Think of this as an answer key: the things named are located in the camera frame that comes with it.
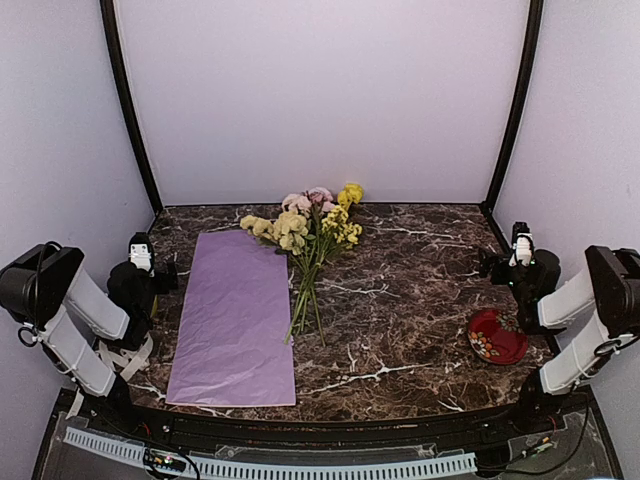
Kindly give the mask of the pink purple wrapping paper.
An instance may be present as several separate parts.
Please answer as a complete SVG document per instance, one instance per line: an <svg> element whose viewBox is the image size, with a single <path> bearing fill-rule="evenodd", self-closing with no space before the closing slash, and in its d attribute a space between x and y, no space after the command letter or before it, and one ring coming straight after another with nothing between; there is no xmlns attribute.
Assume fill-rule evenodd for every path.
<svg viewBox="0 0 640 480"><path fill-rule="evenodd" d="M296 403L288 265L241 230L199 235L166 401L203 407Z"/></svg>

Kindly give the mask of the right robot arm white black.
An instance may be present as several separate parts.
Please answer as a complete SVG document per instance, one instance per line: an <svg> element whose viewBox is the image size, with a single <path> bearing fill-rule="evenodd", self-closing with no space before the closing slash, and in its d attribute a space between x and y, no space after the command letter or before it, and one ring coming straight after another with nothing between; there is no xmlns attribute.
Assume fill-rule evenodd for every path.
<svg viewBox="0 0 640 480"><path fill-rule="evenodd" d="M534 432L616 354L639 340L639 253L592 245L586 265L565 282L558 257L534 249L528 237L511 255L479 253L479 274L509 288L515 313L484 309L473 314L467 338L487 363L523 359L532 336L561 336L566 345L524 380L505 414L521 434Z"/></svg>

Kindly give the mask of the yellow fuzzy poppy stem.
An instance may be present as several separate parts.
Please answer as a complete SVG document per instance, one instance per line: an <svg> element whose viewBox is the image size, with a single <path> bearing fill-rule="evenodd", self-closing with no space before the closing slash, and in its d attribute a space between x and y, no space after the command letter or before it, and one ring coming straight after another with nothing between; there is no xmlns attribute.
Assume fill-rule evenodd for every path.
<svg viewBox="0 0 640 480"><path fill-rule="evenodd" d="M335 201L324 201L321 218L322 233L331 234L338 243L343 241L357 243L362 233L362 226L350 219L349 210L352 205L359 204L363 196L364 190L359 184L348 183L337 194Z"/></svg>

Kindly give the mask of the yellow daisy flower bunch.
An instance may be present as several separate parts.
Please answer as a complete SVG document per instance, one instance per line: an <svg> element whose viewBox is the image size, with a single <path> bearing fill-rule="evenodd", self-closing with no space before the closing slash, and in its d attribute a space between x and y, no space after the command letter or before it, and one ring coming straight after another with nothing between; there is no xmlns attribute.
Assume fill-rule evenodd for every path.
<svg viewBox="0 0 640 480"><path fill-rule="evenodd" d="M305 246L297 257L302 280L299 296L302 301L314 297L315 281L326 261L359 244L363 228L350 216L351 201L338 203L329 211L318 205L311 209L310 233L304 237Z"/></svg>

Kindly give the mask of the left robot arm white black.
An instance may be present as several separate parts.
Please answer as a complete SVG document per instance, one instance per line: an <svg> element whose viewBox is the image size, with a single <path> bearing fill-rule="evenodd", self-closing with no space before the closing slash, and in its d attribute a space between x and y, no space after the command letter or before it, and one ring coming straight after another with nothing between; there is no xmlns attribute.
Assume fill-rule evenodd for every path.
<svg viewBox="0 0 640 480"><path fill-rule="evenodd" d="M101 288L84 252L55 241L38 244L1 270L1 307L20 326L18 338L41 347L77 386L73 412L92 399L120 436L143 426L130 379L148 365L160 296L178 287L175 261L159 267L146 234L129 241L128 256Z"/></svg>

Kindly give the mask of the pink rose flower stem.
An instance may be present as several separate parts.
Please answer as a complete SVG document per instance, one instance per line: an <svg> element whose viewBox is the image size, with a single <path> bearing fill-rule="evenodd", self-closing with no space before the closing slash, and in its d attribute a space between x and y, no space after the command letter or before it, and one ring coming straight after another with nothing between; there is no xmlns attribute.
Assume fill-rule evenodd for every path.
<svg viewBox="0 0 640 480"><path fill-rule="evenodd" d="M304 237L310 233L311 209L318 205L322 209L324 201L333 201L332 194L324 187L289 194L282 202L282 212L278 217L278 245L287 253L297 257L305 246Z"/></svg>

